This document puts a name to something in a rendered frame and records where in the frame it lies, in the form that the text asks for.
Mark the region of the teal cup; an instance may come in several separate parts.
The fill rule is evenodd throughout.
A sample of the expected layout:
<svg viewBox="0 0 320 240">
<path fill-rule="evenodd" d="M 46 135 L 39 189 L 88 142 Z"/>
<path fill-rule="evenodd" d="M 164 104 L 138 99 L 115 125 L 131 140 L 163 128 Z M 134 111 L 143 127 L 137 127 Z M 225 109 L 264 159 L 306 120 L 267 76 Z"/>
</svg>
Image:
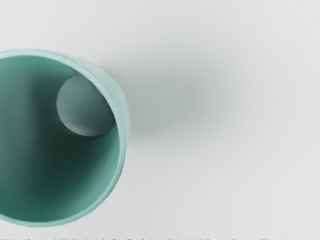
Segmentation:
<svg viewBox="0 0 320 240">
<path fill-rule="evenodd" d="M 102 67 L 0 51 L 0 219 L 53 227 L 86 216 L 114 189 L 129 138 L 125 94 Z"/>
</svg>

